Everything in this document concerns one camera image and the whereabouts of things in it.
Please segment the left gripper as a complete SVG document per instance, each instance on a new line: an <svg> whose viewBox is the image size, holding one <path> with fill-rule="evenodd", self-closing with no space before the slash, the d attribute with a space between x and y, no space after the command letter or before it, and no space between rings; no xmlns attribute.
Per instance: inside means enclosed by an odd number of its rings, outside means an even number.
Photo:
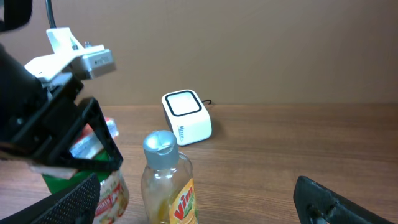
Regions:
<svg viewBox="0 0 398 224"><path fill-rule="evenodd" d="M74 75L46 85L1 48L1 159L43 162L41 172L113 172L123 157L113 119L94 98L74 101Z"/></svg>

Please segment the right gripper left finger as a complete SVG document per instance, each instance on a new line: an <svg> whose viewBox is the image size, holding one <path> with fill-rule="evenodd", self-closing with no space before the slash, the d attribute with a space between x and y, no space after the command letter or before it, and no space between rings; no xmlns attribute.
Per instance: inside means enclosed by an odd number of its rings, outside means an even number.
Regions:
<svg viewBox="0 0 398 224"><path fill-rule="evenodd" d="M1 224L91 224L100 199L96 174L1 220Z"/></svg>

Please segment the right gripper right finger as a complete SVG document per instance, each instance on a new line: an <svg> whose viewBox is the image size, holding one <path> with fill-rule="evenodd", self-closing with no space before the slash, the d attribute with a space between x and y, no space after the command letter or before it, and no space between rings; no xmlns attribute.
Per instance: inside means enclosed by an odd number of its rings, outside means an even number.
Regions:
<svg viewBox="0 0 398 224"><path fill-rule="evenodd" d="M306 176L298 177L293 199L301 224L392 224Z"/></svg>

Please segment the white barcode scanner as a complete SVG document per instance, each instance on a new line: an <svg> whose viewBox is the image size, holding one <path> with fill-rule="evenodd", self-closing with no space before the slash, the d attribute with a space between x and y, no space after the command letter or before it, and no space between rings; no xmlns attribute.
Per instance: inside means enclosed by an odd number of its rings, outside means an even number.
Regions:
<svg viewBox="0 0 398 224"><path fill-rule="evenodd" d="M166 122L179 146L204 141L211 136L210 114L195 91L167 93L161 101Z"/></svg>

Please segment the red tissue pack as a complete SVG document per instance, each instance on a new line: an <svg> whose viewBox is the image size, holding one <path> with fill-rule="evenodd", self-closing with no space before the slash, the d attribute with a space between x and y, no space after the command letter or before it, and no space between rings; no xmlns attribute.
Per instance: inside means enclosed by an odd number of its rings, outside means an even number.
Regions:
<svg viewBox="0 0 398 224"><path fill-rule="evenodd" d="M106 125L114 139L119 135L118 128L113 118L105 117ZM103 146L92 130L87 124L83 129L80 137L76 140L75 144L70 148L70 153L73 157L78 159L93 159L103 150ZM61 179L71 179L77 172L77 169L61 168L61 167L48 167L40 164L29 163L29 169L37 174L49 175Z"/></svg>

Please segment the green lidded cup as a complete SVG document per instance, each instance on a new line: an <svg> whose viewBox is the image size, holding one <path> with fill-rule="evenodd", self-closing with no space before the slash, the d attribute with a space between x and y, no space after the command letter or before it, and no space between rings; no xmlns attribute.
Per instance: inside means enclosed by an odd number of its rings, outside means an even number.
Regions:
<svg viewBox="0 0 398 224"><path fill-rule="evenodd" d="M49 191L54 194L87 178L91 171L79 171L70 179L42 175ZM110 224L121 218L129 203L129 190L120 170L96 172L100 182L100 197L94 224Z"/></svg>

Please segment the yellow dish soap bottle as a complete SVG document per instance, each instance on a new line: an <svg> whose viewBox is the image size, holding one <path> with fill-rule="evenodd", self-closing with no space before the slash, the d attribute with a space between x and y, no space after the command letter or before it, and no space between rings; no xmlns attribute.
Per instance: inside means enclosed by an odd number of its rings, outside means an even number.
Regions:
<svg viewBox="0 0 398 224"><path fill-rule="evenodd" d="M141 193L150 223L198 224L190 159L178 149L170 131L150 133L143 142L147 165Z"/></svg>

